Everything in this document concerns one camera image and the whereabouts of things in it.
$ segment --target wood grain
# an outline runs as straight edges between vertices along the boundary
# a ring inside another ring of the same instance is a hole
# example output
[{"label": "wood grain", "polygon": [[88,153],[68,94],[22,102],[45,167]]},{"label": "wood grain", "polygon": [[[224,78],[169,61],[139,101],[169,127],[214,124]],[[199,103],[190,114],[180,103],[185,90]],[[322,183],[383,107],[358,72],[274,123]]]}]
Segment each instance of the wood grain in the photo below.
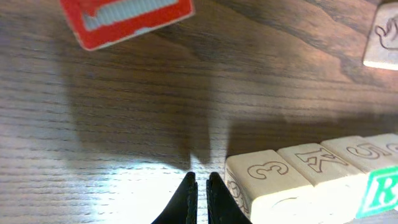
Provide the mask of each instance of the wood grain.
[{"label": "wood grain", "polygon": [[188,170],[206,223],[227,155],[397,131],[397,72],[361,63],[378,4],[197,0],[85,52],[57,1],[3,0],[0,223],[150,223]]}]

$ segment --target red border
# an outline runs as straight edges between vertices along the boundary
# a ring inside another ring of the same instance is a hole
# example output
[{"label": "red border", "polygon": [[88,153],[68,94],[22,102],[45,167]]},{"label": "red border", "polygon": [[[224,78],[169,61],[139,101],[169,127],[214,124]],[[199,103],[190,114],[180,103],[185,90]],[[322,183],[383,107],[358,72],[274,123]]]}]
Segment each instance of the red border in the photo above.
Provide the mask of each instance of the red border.
[{"label": "red border", "polygon": [[77,33],[81,45],[92,50],[108,42],[115,42],[124,37],[133,35],[142,28],[151,28],[168,24],[181,17],[192,13],[191,0],[178,0],[178,3],[161,9],[148,12],[141,16],[117,22],[111,26],[103,26],[95,30],[87,31],[81,18],[81,8],[78,1],[60,0],[61,5],[70,21],[72,29]]}]

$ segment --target alphabet block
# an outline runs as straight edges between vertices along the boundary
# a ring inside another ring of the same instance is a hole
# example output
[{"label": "alphabet block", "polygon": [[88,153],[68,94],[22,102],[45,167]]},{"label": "alphabet block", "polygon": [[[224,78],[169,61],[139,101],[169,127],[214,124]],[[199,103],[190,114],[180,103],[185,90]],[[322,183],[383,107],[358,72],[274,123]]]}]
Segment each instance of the alphabet block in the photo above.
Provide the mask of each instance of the alphabet block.
[{"label": "alphabet block", "polygon": [[366,66],[398,70],[398,2],[377,10],[363,63]]},{"label": "alphabet block", "polygon": [[256,223],[308,223],[302,198],[311,183],[275,151],[231,156],[225,182],[241,210]]},{"label": "alphabet block", "polygon": [[396,207],[398,202],[398,167],[370,173],[368,186],[356,218],[375,215]]},{"label": "alphabet block", "polygon": [[395,207],[398,200],[398,167],[395,166],[393,152],[359,136],[327,140],[321,145],[368,175],[367,190],[356,218]]},{"label": "alphabet block", "polygon": [[391,152],[393,159],[398,165],[398,135],[396,134],[380,134],[377,136],[370,136],[365,138],[367,141],[373,143],[375,146]]},{"label": "alphabet block", "polygon": [[277,151],[315,187],[313,214],[328,223],[354,219],[364,195],[367,178],[358,168],[315,143]]},{"label": "alphabet block", "polygon": [[372,170],[394,166],[390,151],[377,147],[360,136],[331,139],[321,142],[329,151],[356,166],[365,174]]}]

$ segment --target cream wooden block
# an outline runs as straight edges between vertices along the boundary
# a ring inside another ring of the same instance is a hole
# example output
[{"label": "cream wooden block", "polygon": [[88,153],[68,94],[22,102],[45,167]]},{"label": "cream wooden block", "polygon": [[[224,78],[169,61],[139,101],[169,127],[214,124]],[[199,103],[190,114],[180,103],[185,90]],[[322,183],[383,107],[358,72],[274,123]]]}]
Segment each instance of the cream wooden block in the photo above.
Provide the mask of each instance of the cream wooden block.
[{"label": "cream wooden block", "polygon": [[326,140],[321,142],[321,145],[356,166],[365,174],[369,174],[372,170],[396,164],[391,152],[377,147],[360,136]]},{"label": "cream wooden block", "polygon": [[380,134],[377,136],[370,136],[365,138],[367,141],[373,143],[375,146],[391,152],[394,156],[393,160],[398,166],[398,135],[396,134]]},{"label": "cream wooden block", "polygon": [[226,160],[225,182],[244,213],[257,223],[312,223],[302,198],[311,183],[275,151],[231,156]]},{"label": "cream wooden block", "polygon": [[398,70],[398,2],[377,10],[363,63],[369,67]]},{"label": "cream wooden block", "polygon": [[308,199],[320,220],[346,223],[354,219],[367,182],[363,172],[315,143],[286,147],[277,153],[315,187]]}]

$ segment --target dark wooden surface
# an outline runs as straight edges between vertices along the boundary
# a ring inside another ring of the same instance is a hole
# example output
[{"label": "dark wooden surface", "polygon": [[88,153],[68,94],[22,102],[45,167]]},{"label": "dark wooden surface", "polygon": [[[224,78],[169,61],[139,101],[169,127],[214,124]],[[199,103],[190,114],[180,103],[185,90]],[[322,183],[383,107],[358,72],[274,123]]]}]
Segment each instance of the dark wooden surface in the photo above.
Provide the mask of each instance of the dark wooden surface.
[{"label": "dark wooden surface", "polygon": [[227,155],[397,131],[398,73],[361,63],[378,4],[196,0],[85,52],[57,1],[2,0],[0,223],[149,223],[189,170],[205,223]]}]

